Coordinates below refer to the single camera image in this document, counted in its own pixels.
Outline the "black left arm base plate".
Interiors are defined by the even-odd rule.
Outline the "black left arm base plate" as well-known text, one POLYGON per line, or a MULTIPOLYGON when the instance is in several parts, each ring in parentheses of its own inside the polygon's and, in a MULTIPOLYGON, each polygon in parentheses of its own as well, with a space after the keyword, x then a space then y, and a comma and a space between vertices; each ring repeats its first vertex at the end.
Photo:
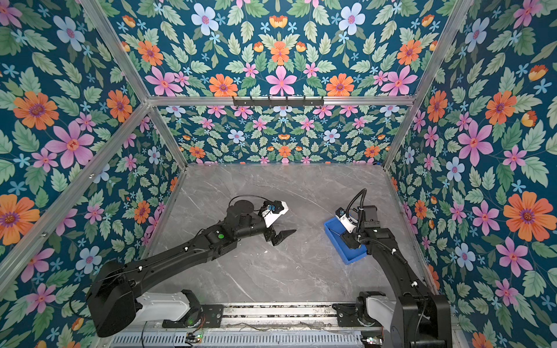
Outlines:
POLYGON ((204 304, 193 307, 182 319, 164 320, 164 329, 214 329, 219 328, 223 319, 224 306, 221 304, 204 304))

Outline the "blue plastic bin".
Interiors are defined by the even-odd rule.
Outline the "blue plastic bin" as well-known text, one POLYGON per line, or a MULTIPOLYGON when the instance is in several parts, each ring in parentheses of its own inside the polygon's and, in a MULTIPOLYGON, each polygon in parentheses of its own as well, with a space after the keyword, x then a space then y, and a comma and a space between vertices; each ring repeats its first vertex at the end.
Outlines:
POLYGON ((364 246, 351 249, 346 245, 341 238, 343 233, 346 232, 345 227, 335 217, 326 221, 323 229, 345 265, 358 262, 367 256, 367 249, 364 246))

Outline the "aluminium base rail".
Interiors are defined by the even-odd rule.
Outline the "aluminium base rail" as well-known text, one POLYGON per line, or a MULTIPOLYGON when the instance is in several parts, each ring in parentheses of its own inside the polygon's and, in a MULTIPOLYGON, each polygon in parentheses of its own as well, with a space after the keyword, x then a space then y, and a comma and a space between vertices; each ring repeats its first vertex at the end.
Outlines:
MULTIPOLYGON (((335 303, 231 303, 224 306, 223 319, 220 327, 240 325, 305 325, 314 322, 325 326, 337 325, 336 312, 332 309, 335 303)), ((381 326, 386 330, 395 324, 395 319, 402 317, 412 307, 390 301, 379 294, 370 294, 368 297, 359 297, 357 305, 360 314, 370 320, 372 326, 381 326)), ((139 325, 150 321, 163 322, 164 320, 177 321, 182 319, 193 307, 201 304, 184 301, 155 301, 140 304, 139 311, 130 313, 116 310, 114 314, 103 320, 96 320, 97 333, 101 337, 113 336, 130 325, 139 325)))

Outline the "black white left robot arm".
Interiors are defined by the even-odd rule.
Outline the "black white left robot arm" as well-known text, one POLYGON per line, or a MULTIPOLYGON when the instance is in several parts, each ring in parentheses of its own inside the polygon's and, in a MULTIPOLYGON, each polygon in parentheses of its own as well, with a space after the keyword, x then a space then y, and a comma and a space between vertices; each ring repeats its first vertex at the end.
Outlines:
POLYGON ((134 262, 106 262, 86 296, 97 336, 111 337, 141 321, 197 323, 201 307, 194 294, 155 294, 151 288, 224 256, 236 249, 242 239, 262 235, 272 245, 279 245, 294 233, 276 232, 273 227, 288 211, 284 201, 266 200, 260 209, 255 209, 250 201, 239 200, 227 208, 223 220, 201 229, 187 242, 134 262))

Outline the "black wall hook rack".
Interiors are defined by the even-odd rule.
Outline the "black wall hook rack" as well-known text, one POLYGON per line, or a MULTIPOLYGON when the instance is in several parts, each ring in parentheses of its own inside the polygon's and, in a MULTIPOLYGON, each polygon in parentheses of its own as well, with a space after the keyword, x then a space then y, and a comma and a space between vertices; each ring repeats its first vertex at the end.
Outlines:
POLYGON ((233 97, 235 107, 320 107, 323 97, 233 97))

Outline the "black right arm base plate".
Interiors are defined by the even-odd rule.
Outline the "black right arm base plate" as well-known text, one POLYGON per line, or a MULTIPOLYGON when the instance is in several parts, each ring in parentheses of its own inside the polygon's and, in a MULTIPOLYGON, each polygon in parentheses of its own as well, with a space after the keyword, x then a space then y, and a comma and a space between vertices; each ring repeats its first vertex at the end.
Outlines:
POLYGON ((373 323, 360 314, 358 307, 354 303, 335 303, 332 309, 336 312, 337 324, 339 327, 367 327, 373 323))

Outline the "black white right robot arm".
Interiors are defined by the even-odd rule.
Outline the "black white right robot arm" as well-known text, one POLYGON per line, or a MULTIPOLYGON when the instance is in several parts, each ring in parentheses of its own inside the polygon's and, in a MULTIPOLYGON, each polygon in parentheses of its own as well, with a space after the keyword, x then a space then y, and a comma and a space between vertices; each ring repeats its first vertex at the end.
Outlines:
POLYGON ((394 300, 379 292, 358 298, 361 321, 381 324, 385 347, 452 347, 451 309, 447 298, 435 294, 404 258, 395 235, 380 226, 377 207, 340 208, 338 220, 347 232, 341 238, 350 248, 365 247, 386 275, 394 300))

